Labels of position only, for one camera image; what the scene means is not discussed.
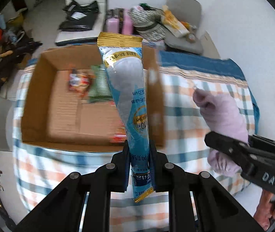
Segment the right hand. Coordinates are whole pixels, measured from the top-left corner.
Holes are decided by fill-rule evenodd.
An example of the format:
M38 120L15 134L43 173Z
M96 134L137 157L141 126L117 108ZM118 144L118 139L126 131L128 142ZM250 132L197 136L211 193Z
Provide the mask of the right hand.
M270 219L275 219L275 206L274 203L271 202L273 197L273 193L262 190L257 210L253 215L255 221L264 229L264 231L269 229Z

